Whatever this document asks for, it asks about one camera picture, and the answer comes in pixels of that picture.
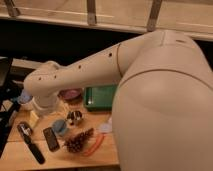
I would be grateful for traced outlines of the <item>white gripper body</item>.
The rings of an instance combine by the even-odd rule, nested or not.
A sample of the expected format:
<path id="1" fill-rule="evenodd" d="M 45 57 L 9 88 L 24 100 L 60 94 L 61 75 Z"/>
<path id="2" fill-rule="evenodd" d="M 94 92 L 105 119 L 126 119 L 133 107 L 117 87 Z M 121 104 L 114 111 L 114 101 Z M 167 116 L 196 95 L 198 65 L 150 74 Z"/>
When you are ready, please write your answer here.
<path id="1" fill-rule="evenodd" d="M 32 100 L 34 111 L 39 115 L 48 115 L 58 109 L 60 100 L 57 96 L 39 97 L 35 96 Z"/>

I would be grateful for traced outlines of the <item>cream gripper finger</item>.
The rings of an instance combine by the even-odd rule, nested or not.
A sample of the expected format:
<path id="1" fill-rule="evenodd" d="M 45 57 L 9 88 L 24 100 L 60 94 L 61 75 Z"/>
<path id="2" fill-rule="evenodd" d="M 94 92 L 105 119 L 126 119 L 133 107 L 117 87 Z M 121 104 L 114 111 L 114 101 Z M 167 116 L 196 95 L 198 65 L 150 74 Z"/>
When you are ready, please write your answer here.
<path id="1" fill-rule="evenodd" d="M 28 124 L 30 127 L 35 127 L 37 122 L 39 120 L 39 117 L 38 115 L 34 112 L 34 111 L 31 111 L 29 113 L 29 119 L 28 119 Z"/>

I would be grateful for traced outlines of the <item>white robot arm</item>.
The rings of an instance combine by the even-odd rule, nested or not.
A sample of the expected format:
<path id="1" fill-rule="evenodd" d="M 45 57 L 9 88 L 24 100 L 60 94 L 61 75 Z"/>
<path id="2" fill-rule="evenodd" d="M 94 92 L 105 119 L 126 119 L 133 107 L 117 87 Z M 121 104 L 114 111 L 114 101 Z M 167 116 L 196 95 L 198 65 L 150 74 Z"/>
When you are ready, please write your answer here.
<path id="1" fill-rule="evenodd" d="M 116 85 L 113 134 L 122 171 L 213 171 L 213 70 L 189 36 L 161 30 L 24 80 L 48 113 L 69 88 Z"/>

